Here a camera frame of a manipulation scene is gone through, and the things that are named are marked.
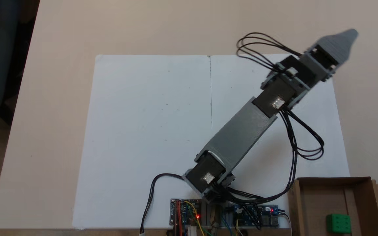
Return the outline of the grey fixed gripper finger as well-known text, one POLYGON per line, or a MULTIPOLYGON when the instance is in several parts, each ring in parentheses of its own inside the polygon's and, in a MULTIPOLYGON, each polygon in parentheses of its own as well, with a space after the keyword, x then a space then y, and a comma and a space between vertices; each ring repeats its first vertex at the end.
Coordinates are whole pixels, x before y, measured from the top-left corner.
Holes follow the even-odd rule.
POLYGON ((348 29, 334 35, 327 35, 317 41, 317 46, 326 52, 337 63, 345 63, 350 56, 351 48, 359 33, 356 29, 348 29))

